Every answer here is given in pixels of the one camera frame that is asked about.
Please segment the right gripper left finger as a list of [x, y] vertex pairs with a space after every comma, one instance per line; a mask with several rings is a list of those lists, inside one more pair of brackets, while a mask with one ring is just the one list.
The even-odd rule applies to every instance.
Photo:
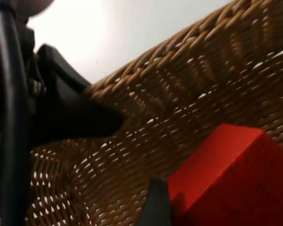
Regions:
[[56, 74], [76, 92], [83, 92], [90, 83], [81, 76], [53, 46], [43, 44], [37, 51], [39, 65], [46, 74]]

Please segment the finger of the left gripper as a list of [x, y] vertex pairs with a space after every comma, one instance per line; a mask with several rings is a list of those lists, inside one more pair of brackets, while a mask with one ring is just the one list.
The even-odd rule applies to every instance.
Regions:
[[32, 145], [86, 137], [108, 137], [123, 124], [117, 110], [72, 91], [48, 92], [36, 101]]

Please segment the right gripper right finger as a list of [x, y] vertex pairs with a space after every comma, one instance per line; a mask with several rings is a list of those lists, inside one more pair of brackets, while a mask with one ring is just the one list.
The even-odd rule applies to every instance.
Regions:
[[170, 225], [170, 198], [167, 182], [163, 178], [151, 180], [148, 195], [136, 220], [136, 225]]

